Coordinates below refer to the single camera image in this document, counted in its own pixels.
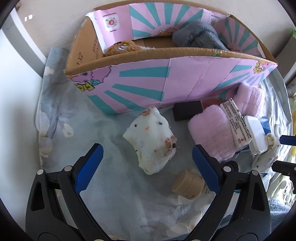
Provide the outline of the grey fluffy slipper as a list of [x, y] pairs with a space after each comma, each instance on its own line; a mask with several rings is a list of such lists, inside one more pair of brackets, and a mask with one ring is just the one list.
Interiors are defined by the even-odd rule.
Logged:
[[172, 36], [172, 41], [178, 47], [228, 51], [228, 48], [219, 39], [216, 30], [209, 23], [200, 20], [193, 21], [177, 30]]

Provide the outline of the white spotted sock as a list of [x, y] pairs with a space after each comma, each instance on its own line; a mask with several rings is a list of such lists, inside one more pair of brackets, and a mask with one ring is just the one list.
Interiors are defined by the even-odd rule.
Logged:
[[175, 155], [177, 138], [154, 106], [144, 110], [123, 134], [135, 149], [138, 166], [148, 175], [160, 172]]

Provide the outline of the pink fluffy towel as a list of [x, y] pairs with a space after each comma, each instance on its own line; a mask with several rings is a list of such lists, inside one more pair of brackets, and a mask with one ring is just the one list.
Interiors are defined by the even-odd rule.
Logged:
[[233, 101], [242, 115], [258, 118], [265, 99], [265, 92], [258, 87], [253, 87], [245, 82], [239, 85]]
[[237, 152], [229, 120], [218, 105], [211, 105], [193, 116], [188, 129], [195, 144], [219, 162], [231, 159]]

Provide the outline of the white printed tissue pack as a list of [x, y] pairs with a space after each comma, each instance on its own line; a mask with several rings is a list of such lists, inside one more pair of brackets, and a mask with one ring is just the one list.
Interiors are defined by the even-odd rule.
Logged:
[[252, 141], [252, 137], [240, 110], [233, 99], [223, 102], [220, 107], [229, 121], [236, 149], [238, 151], [244, 149]]

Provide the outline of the beige round cosmetic jar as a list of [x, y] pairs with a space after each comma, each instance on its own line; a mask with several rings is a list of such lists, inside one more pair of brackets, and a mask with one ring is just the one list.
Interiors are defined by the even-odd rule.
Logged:
[[191, 171], [183, 170], [175, 178], [171, 190], [177, 195], [192, 200], [201, 194], [204, 184], [205, 182], [201, 176]]

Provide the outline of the white floral sock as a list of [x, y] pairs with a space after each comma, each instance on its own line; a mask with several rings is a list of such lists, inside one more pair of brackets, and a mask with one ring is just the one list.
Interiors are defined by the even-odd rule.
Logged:
[[252, 169], [258, 172], [264, 172], [266, 169], [272, 166], [272, 164], [278, 159], [281, 144], [279, 139], [272, 133], [266, 135], [266, 141], [268, 144], [267, 151], [260, 155], [256, 155], [253, 158]]

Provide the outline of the white plastic case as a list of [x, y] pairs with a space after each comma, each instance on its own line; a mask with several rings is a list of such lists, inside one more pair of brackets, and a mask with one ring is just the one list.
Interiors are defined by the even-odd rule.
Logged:
[[267, 151], [268, 143], [266, 141], [266, 134], [259, 119], [253, 116], [246, 115], [244, 117], [244, 120], [252, 137], [252, 140], [249, 143], [251, 153], [255, 156]]

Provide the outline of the black red lipstick box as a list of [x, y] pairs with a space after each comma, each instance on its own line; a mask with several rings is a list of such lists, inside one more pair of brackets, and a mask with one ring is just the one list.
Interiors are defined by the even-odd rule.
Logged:
[[211, 105], [220, 105], [224, 102], [221, 98], [202, 99], [196, 101], [175, 103], [172, 110], [175, 121], [185, 121], [200, 114]]

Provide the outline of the pink teal cardboard box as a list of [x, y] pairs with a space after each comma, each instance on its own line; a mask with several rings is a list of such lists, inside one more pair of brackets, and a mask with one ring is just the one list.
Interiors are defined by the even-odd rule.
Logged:
[[[209, 23], [228, 51], [178, 47], [177, 30]], [[140, 51], [105, 57], [132, 40]], [[104, 114], [212, 96], [232, 97], [243, 82], [257, 86], [277, 67], [262, 41], [225, 11], [190, 1], [120, 1], [86, 15], [65, 74]]]

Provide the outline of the grey floral bed sheet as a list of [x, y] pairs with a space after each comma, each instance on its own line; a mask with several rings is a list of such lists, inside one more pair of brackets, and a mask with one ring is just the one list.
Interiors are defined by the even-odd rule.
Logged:
[[36, 115], [42, 168], [60, 171], [99, 143], [104, 157], [81, 197], [103, 230], [120, 240], [183, 238], [215, 197], [207, 187], [194, 200], [171, 191], [182, 170], [198, 172], [187, 121], [175, 121], [171, 107], [159, 109], [177, 138], [177, 151], [163, 170], [147, 175], [123, 138], [139, 111], [102, 113], [64, 74], [67, 57], [67, 50], [52, 48], [46, 61]]

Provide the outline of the brown plush toy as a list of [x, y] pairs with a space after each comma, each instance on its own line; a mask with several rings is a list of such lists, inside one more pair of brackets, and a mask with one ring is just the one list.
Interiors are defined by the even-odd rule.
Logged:
[[135, 44], [132, 40], [125, 40], [110, 46], [107, 49], [104, 56], [109, 57], [113, 55], [130, 53], [130, 52], [140, 51], [140, 50], [142, 50], [141, 46]]

